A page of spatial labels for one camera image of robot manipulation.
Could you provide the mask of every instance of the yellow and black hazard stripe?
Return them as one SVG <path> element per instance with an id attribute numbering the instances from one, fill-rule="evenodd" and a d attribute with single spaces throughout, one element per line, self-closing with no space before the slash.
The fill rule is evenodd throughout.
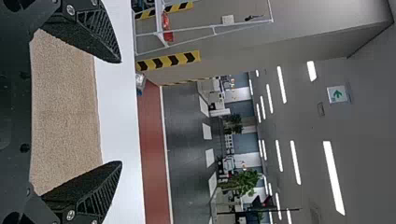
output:
<path id="1" fill-rule="evenodd" d="M 166 84 L 162 84 L 161 86 L 175 86 L 175 85 L 179 85 L 179 84 L 186 84 L 186 83 L 204 81 L 204 80 L 209 80 L 209 79 L 211 79 L 211 77 L 193 78 L 193 79 L 188 79 L 188 80 L 185 80 L 185 81 L 169 82 L 169 83 L 166 83 Z"/>
<path id="2" fill-rule="evenodd" d="M 198 63 L 200 61 L 200 51 L 195 50 L 136 62 L 136 70 L 139 72 L 145 72 L 165 67 L 178 66 L 186 63 Z"/>
<path id="3" fill-rule="evenodd" d="M 192 2 L 185 2 L 185 3 L 181 3 L 181 4 L 174 4 L 172 6 L 167 6 L 167 7 L 165 7 L 164 11 L 166 13 L 173 13 L 173 12 L 179 12 L 179 11 L 191 9 L 193 7 L 194 7 L 194 4 Z M 134 19 L 136 21 L 140 21 L 140 20 L 148 19 L 148 18 L 154 17 L 154 16 L 155 16 L 155 8 L 153 7 L 153 8 L 149 8 L 147 10 L 144 10 L 142 12 L 135 14 Z"/>
<path id="4" fill-rule="evenodd" d="M 136 21 L 140 21 L 140 20 L 148 19 L 153 16 L 155 16 L 155 8 L 154 7 L 144 10 L 142 12 L 139 12 L 138 14 L 135 14 L 134 19 Z"/>

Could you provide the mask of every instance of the fire extinguisher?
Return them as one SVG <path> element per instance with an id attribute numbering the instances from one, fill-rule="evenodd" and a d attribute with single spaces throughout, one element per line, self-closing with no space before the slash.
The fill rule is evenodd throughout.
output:
<path id="1" fill-rule="evenodd" d="M 166 12 L 163 12 L 163 29 L 165 31 L 171 30 L 170 22 L 169 22 L 169 17 Z M 170 33 L 163 33 L 163 39 L 166 42 L 173 42 L 174 41 L 174 35 L 173 32 Z"/>

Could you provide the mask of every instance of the fluorescent light strip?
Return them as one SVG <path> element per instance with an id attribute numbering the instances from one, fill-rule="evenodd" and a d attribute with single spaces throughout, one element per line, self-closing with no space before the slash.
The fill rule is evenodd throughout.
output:
<path id="1" fill-rule="evenodd" d="M 286 98 L 285 83 L 283 82 L 282 68 L 280 66 L 277 67 L 277 77 L 279 78 L 280 93 L 282 93 L 283 104 L 285 104 L 288 102 L 288 99 Z"/>
<path id="2" fill-rule="evenodd" d="M 272 212 L 269 212 L 269 214 L 270 214 L 270 223 L 271 223 L 271 224 L 274 224 L 274 220 L 273 220 L 273 218 L 272 218 Z"/>
<path id="3" fill-rule="evenodd" d="M 264 98 L 262 96 L 260 97 L 260 103 L 262 104 L 262 118 L 267 119 L 265 115 Z"/>
<path id="4" fill-rule="evenodd" d="M 259 123 L 262 123 L 262 116 L 260 115 L 259 104 L 256 104 L 256 106 L 257 106 L 257 118 L 259 119 Z"/>
<path id="5" fill-rule="evenodd" d="M 291 220 L 291 212 L 290 212 L 289 208 L 288 208 L 287 214 L 288 214 L 288 222 L 289 222 L 289 224 L 293 224 L 293 221 Z"/>
<path id="6" fill-rule="evenodd" d="M 317 79 L 317 69 L 315 69 L 315 63 L 310 61 L 306 63 L 306 66 L 308 67 L 309 79 L 311 79 L 311 82 L 315 81 L 315 79 Z"/>
<path id="7" fill-rule="evenodd" d="M 268 190 L 270 191 L 270 196 L 273 196 L 271 183 L 268 183 Z"/>
<path id="8" fill-rule="evenodd" d="M 276 145 L 277 161 L 279 162 L 279 171 L 283 172 L 283 162 L 282 162 L 282 155 L 280 155 L 279 141 L 275 140 L 275 145 Z"/>
<path id="9" fill-rule="evenodd" d="M 332 184 L 332 195 L 335 201 L 335 209 L 344 216 L 346 211 L 343 196 L 341 194 L 340 183 L 338 181 L 337 169 L 335 168 L 334 155 L 332 154 L 332 143 L 330 141 L 324 141 L 323 147 L 326 155 L 327 167 L 329 169 L 330 182 Z"/>
<path id="10" fill-rule="evenodd" d="M 276 207 L 278 210 L 277 215 L 279 216 L 279 220 L 282 220 L 282 212 L 279 211 L 280 210 L 279 195 L 276 193 L 275 197 L 276 197 Z"/>
<path id="11" fill-rule="evenodd" d="M 293 140 L 290 141 L 290 148 L 291 156 L 293 157 L 294 172 L 296 173 L 296 181 L 298 185 L 301 185 L 300 167 L 298 165 L 296 146 Z"/>
<path id="12" fill-rule="evenodd" d="M 260 157 L 262 157 L 262 143 L 259 140 Z"/>
<path id="13" fill-rule="evenodd" d="M 265 148 L 264 139 L 262 139 L 262 154 L 264 155 L 264 159 L 267 161 L 267 149 Z"/>
<path id="14" fill-rule="evenodd" d="M 250 86 L 250 94 L 253 95 L 253 85 L 251 84 L 251 79 L 248 80 L 248 85 Z"/>
<path id="15" fill-rule="evenodd" d="M 271 114 L 274 114 L 274 107 L 272 105 L 271 90 L 270 90 L 270 85 L 268 85 L 268 84 L 267 84 L 267 95 L 268 95 L 268 104 L 270 105 L 270 112 L 271 112 Z"/>
<path id="16" fill-rule="evenodd" d="M 262 178 L 264 179 L 265 194 L 268 195 L 269 192 L 268 192 L 267 177 L 265 175 L 263 175 Z"/>

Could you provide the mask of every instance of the green plant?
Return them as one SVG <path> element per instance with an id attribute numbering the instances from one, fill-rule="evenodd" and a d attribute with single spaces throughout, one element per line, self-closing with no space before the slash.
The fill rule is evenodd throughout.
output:
<path id="1" fill-rule="evenodd" d="M 224 128 L 225 134 L 240 134 L 244 130 L 244 127 L 242 126 L 242 118 L 239 114 L 226 116 L 224 117 L 224 120 L 226 121 Z"/>
<path id="2" fill-rule="evenodd" d="M 223 191 L 227 190 L 239 190 L 241 195 L 247 194 L 248 196 L 254 195 L 254 187 L 260 179 L 260 175 L 257 171 L 245 171 L 238 175 L 232 176 L 228 182 L 220 183 L 219 187 Z"/>
<path id="3" fill-rule="evenodd" d="M 237 124 L 242 122 L 241 115 L 239 114 L 231 114 L 224 117 L 224 120 L 227 122 L 231 122 L 232 124 Z"/>

